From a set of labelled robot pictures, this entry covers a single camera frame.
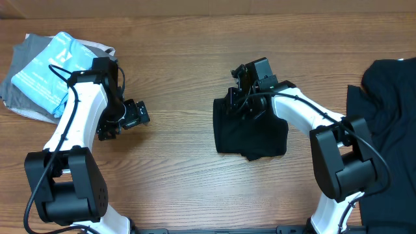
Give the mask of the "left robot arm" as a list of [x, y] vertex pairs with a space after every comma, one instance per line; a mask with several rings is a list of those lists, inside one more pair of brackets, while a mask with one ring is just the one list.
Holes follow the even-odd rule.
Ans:
[[121, 73], [117, 62], [98, 57], [89, 70], [63, 78], [69, 98], [60, 122], [43, 150], [28, 153], [24, 163], [31, 188], [23, 215], [27, 233], [33, 233], [31, 207], [43, 222], [58, 224], [57, 233], [138, 233], [135, 223], [109, 204], [107, 184], [92, 156], [95, 138], [112, 140], [150, 122], [143, 102], [124, 99]]

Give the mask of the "black polo shirt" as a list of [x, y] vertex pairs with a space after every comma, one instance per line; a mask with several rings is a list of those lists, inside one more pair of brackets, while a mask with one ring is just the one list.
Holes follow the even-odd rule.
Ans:
[[288, 123], [270, 109], [257, 119], [244, 120], [226, 113], [224, 99], [215, 99], [213, 131], [218, 153], [240, 154], [254, 161], [282, 156], [287, 151]]

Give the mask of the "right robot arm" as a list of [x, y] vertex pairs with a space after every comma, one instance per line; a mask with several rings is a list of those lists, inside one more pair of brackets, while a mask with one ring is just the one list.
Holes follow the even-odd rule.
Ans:
[[237, 87], [226, 96], [227, 111], [257, 118], [267, 109], [310, 140], [313, 171], [322, 191], [302, 233], [354, 233], [347, 220], [365, 191], [379, 178], [364, 118], [346, 117], [306, 97], [290, 81], [279, 81], [263, 57], [231, 71]]

